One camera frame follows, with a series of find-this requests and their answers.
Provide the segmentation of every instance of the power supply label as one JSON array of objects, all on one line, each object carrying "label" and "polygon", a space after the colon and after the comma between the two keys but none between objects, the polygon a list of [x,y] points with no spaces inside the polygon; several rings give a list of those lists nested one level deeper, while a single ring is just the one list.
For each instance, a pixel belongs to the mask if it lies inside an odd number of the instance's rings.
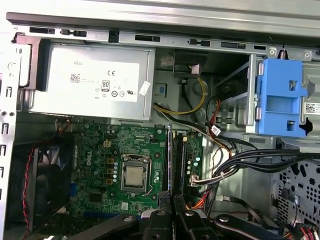
[{"label": "power supply label", "polygon": [[303,110],[304,114],[320,115],[320,103],[305,102]]},{"label": "power supply label", "polygon": [[69,86],[83,97],[118,102],[137,102],[139,64],[78,60],[71,63]]}]

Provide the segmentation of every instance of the motherboard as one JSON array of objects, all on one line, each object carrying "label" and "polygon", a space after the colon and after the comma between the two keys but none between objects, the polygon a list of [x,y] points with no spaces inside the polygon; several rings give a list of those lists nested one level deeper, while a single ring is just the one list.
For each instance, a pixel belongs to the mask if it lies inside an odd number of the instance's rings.
[{"label": "motherboard", "polygon": [[[201,175],[202,136],[182,131],[188,177]],[[166,169],[165,128],[83,123],[75,137],[69,211],[74,217],[139,216],[156,209]]]}]

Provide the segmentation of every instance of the screw hole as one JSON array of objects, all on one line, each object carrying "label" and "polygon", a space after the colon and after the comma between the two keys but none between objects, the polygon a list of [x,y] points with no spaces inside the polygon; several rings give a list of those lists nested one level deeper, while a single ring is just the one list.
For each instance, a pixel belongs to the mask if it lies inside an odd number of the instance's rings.
[{"label": "screw hole", "polygon": [[155,239],[156,240],[156,239],[159,239],[159,238],[160,238],[159,234],[155,234],[155,235],[151,236],[151,239]]}]

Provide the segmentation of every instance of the cpu socket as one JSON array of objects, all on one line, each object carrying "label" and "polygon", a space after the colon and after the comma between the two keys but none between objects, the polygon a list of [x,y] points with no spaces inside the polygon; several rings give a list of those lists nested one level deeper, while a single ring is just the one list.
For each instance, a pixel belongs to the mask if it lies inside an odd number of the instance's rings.
[{"label": "cpu socket", "polygon": [[122,154],[121,190],[132,193],[147,191],[150,156]]}]

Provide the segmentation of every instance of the blue drive bracket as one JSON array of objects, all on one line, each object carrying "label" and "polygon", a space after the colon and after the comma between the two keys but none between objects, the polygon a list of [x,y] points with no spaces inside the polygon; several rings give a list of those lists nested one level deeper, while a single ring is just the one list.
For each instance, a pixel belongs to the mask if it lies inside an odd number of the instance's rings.
[{"label": "blue drive bracket", "polygon": [[266,59],[264,73],[258,76],[257,93],[261,107],[258,133],[303,138],[306,132],[299,127],[302,97],[302,61]]}]

